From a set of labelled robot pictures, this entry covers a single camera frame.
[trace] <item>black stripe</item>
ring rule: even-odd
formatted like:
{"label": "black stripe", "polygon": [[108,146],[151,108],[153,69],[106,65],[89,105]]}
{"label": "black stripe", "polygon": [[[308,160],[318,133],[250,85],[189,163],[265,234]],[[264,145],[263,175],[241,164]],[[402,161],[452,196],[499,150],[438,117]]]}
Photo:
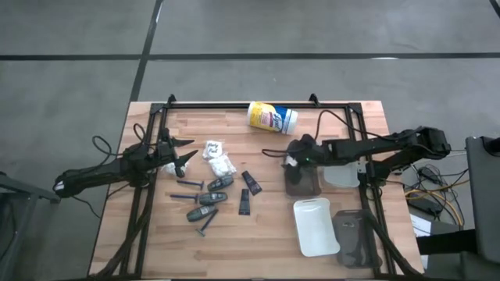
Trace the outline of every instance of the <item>black stripe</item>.
{"label": "black stripe", "polygon": [[498,5],[497,0],[490,0],[491,5],[493,6],[493,9],[497,13],[497,16],[500,18],[500,5]]}
{"label": "black stripe", "polygon": [[153,9],[153,14],[151,16],[151,21],[149,22],[148,35],[146,36],[146,41],[144,42],[144,47],[142,48],[141,61],[139,62],[139,67],[137,68],[132,92],[130,93],[130,101],[137,101],[139,99],[139,92],[141,91],[142,80],[144,79],[146,65],[148,64],[148,55],[151,51],[153,38],[155,37],[156,26],[158,25],[157,20],[159,18],[162,4],[163,0],[156,0],[155,8]]}
{"label": "black stripe", "polygon": [[500,52],[461,53],[252,53],[252,54],[158,54],[156,61],[285,60],[285,59],[500,59]]}
{"label": "black stripe", "polygon": [[0,55],[0,61],[139,60],[140,55]]}
{"label": "black stripe", "polygon": [[[145,52],[151,50],[152,36]],[[248,54],[154,54],[154,55],[0,55],[0,61],[212,61],[212,60],[287,60],[287,59],[500,59],[500,52],[460,53],[248,53]]]}

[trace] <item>white paper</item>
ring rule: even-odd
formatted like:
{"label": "white paper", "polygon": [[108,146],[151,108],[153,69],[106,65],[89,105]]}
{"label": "white paper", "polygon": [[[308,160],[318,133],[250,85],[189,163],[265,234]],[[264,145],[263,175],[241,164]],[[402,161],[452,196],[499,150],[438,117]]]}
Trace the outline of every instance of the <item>white paper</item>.
{"label": "white paper", "polygon": [[[429,222],[426,219],[419,218],[416,215],[410,214],[409,216],[412,219],[413,232],[415,233],[415,236],[417,236],[417,237],[430,236],[430,225],[432,222]],[[427,263],[429,262],[429,256],[422,255],[422,256],[420,256],[420,260],[422,260],[423,268],[427,269]]]}

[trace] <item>white package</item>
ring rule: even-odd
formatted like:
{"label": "white package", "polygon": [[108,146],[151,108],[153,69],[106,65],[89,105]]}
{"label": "white package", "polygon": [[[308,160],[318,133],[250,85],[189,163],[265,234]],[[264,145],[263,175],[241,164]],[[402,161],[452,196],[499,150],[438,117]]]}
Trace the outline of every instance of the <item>white package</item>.
{"label": "white package", "polygon": [[227,157],[227,155],[222,155],[220,157],[210,159],[209,164],[212,167],[212,171],[217,177],[229,176],[236,172],[233,164]]}
{"label": "white package", "polygon": [[203,151],[203,158],[205,160],[220,157],[222,154],[222,142],[214,140],[206,141],[205,150]]}
{"label": "white package", "polygon": [[[188,167],[188,163],[189,162],[186,162],[186,164],[184,164],[182,167],[180,167],[180,169],[182,170],[182,172],[186,172],[186,168]],[[173,162],[170,162],[166,165],[163,165],[163,167],[161,168],[162,171],[165,171],[171,175],[176,175],[175,173],[175,164],[173,164]]]}

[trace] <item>gray floor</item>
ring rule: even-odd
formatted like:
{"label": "gray floor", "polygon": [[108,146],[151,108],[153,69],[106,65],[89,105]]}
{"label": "gray floor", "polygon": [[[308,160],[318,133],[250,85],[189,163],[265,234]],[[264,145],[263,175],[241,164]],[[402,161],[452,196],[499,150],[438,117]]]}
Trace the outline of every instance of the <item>gray floor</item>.
{"label": "gray floor", "polygon": [[[0,55],[140,54],[153,5],[2,0]],[[152,53],[500,52],[498,30],[487,0],[166,0]],[[63,170],[101,161],[91,136],[118,145],[137,69],[1,61],[0,170],[50,189]],[[463,149],[465,137],[500,134],[499,72],[500,59],[149,62],[139,100],[382,100],[391,130],[436,126]],[[432,163],[443,173],[466,168],[464,155]],[[470,188],[458,191],[473,227]],[[100,212],[105,189],[81,197]],[[83,277],[97,228],[80,202],[41,202],[16,277]]]}

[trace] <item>disinfecting wipes canister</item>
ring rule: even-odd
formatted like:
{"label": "disinfecting wipes canister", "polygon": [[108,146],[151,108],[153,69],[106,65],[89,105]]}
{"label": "disinfecting wipes canister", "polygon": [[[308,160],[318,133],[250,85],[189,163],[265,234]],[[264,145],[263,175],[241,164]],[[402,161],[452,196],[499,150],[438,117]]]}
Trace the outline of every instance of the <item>disinfecting wipes canister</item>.
{"label": "disinfecting wipes canister", "polygon": [[292,134],[298,113],[280,106],[252,101],[248,107],[247,124],[264,130]]}

